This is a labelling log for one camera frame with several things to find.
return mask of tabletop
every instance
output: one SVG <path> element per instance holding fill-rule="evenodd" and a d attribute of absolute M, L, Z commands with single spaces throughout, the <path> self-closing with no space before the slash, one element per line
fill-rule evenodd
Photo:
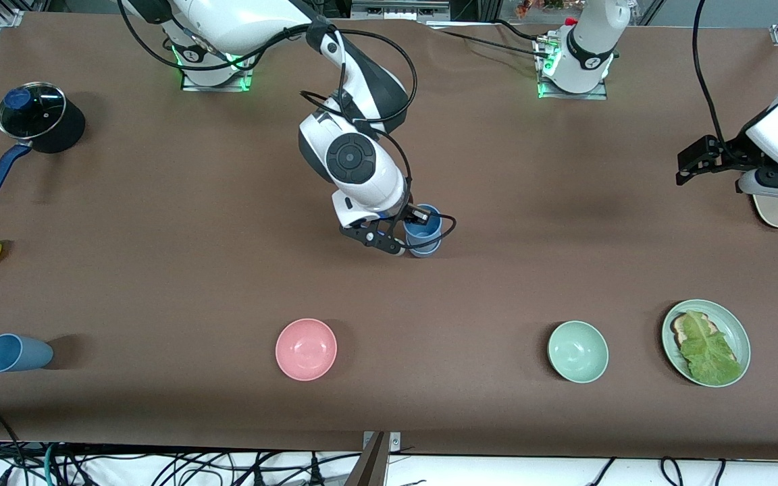
<path fill-rule="evenodd" d="M 21 438 L 343 450 L 387 430 L 417 452 L 778 458 L 778 231 L 735 174 L 674 184 L 677 153 L 711 131 L 691 32 L 629 28 L 608 101 L 566 101 L 537 98 L 524 53 L 355 27 L 416 63 L 394 135 L 417 202 L 458 219 L 430 259 L 339 234 L 334 188 L 296 146 L 312 112 L 297 93 L 331 92 L 338 71 L 304 41 L 274 47 L 250 92 L 193 93 L 117 16 L 28 13 L 3 31 L 0 99 L 45 80 L 86 115 L 75 147 L 22 158 L 0 193 L 0 333 L 56 351 L 49 369 L 0 373 Z M 159 28 L 136 28 L 161 52 Z M 353 41 L 410 86 L 398 53 Z M 778 95 L 778 47 L 766 30 L 700 43 L 735 134 Z M 0 154 L 11 143 L 0 133 Z M 688 298 L 742 320 L 737 384 L 698 387 L 667 362 L 661 319 Z M 338 338 L 307 383 L 273 356 L 300 317 Z M 587 385 L 546 357 L 574 319 L 611 352 Z"/>

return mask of blue cup held by gripper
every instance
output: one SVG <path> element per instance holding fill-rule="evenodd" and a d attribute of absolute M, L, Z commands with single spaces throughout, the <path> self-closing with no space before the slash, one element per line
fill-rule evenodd
<path fill-rule="evenodd" d="M 24 335 L 0 335 L 0 373 L 45 367 L 53 360 L 53 348 Z"/>
<path fill-rule="evenodd" d="M 432 217 L 428 218 L 428 222 L 423 225 L 417 225 L 410 222 L 404 223 L 404 231 L 407 232 L 407 245 L 410 246 L 434 240 L 440 236 L 442 231 L 442 218 L 438 216 L 440 213 L 438 209 L 430 204 L 417 204 L 417 206 L 428 209 L 432 212 Z M 438 251 L 440 243 L 441 240 L 438 240 L 421 248 L 413 248 L 410 249 L 410 253 L 413 253 L 413 256 L 421 259 L 428 258 Z"/>

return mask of bread slice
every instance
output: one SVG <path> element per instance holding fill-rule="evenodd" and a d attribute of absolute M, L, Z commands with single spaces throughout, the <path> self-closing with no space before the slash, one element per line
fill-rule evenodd
<path fill-rule="evenodd" d="M 719 328 L 716 327 L 716 324 L 710 322 L 710 317 L 707 316 L 707 314 L 701 314 L 701 317 L 710 328 L 710 334 L 719 331 Z M 685 318 L 686 314 L 680 314 L 678 318 L 674 319 L 674 322 L 671 325 L 671 329 L 674 331 L 674 339 L 677 340 L 678 347 L 681 347 L 683 345 L 683 341 L 686 340 L 686 332 L 683 332 L 683 320 L 685 320 Z M 737 356 L 734 356 L 733 351 L 731 352 L 731 359 L 737 360 Z"/>

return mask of white floor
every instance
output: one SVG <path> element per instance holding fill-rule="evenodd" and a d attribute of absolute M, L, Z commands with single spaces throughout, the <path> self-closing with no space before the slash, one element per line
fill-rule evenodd
<path fill-rule="evenodd" d="M 342 454 L 342 452 L 321 453 L 320 458 Z M 253 463 L 253 454 L 235 454 L 237 466 Z M 269 459 L 264 464 L 269 467 L 305 466 L 311 461 L 311 455 L 303 452 L 289 452 Z M 459 485 L 522 485 L 522 486 L 587 486 L 596 479 L 606 459 L 573 458 L 468 458 L 467 456 L 393 456 L 386 475 L 386 486 L 405 486 L 425 480 L 423 486 L 459 486 Z M 129 461 L 98 459 L 87 462 L 86 472 L 100 486 L 149 486 L 169 458 L 140 458 Z M 352 470 L 355 458 L 328 462 L 321 466 L 324 477 L 336 477 Z M 229 465 L 222 458 L 218 465 Z M 714 483 L 719 462 L 680 460 L 680 470 L 685 486 L 708 486 Z M 8 466 L 0 461 L 0 476 Z M 667 470 L 676 482 L 676 474 L 670 466 Z M 216 470 L 222 474 L 224 485 L 231 483 L 229 471 Z M 269 486 L 289 476 L 289 472 L 265 473 L 263 479 Z M 44 486 L 43 481 L 32 478 L 31 486 Z M 182 473 L 178 475 L 181 482 Z M 289 485 L 299 485 L 308 479 L 307 474 L 290 481 Z M 22 473 L 15 470 L 10 477 L 9 486 L 22 486 Z M 250 486 L 249 478 L 244 486 Z M 601 486 L 631 485 L 669 486 L 658 469 L 655 459 L 617 459 L 605 474 Z M 754 486 L 778 484 L 778 462 L 729 461 L 721 486 Z M 219 477 L 213 474 L 197 474 L 188 486 L 218 486 Z"/>

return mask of blue pot handle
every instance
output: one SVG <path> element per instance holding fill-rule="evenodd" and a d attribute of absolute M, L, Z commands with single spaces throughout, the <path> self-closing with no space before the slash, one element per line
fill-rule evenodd
<path fill-rule="evenodd" d="M 9 148 L 8 151 L 3 154 L 2 158 L 0 158 L 0 187 L 2 187 L 2 183 L 5 182 L 5 178 L 8 176 L 10 168 L 14 165 L 14 161 L 25 154 L 28 154 L 30 151 L 32 151 L 30 145 L 17 144 Z"/>

